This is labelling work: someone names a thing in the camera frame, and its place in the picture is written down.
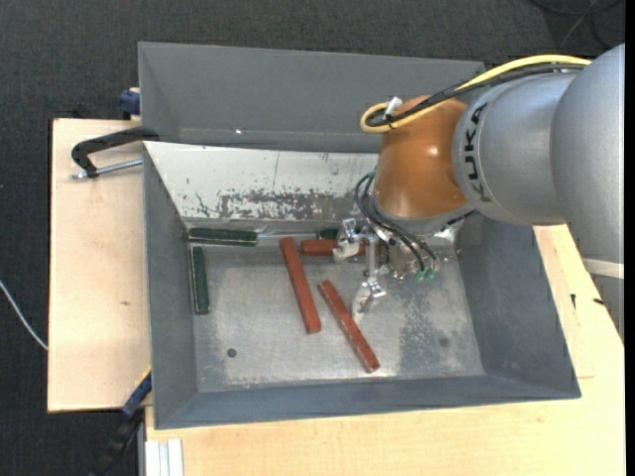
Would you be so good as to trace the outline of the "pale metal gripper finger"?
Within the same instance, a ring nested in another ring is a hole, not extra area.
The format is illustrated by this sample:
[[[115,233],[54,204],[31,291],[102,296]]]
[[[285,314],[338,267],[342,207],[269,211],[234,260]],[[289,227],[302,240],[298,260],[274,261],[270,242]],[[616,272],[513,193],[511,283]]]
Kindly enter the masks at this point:
[[[377,278],[367,278],[357,289],[351,303],[352,318],[359,322],[370,311],[372,304],[385,295],[386,290]]]
[[[345,261],[364,253],[362,246],[365,244],[366,234],[358,229],[354,218],[342,219],[335,237],[331,255],[334,261]]]

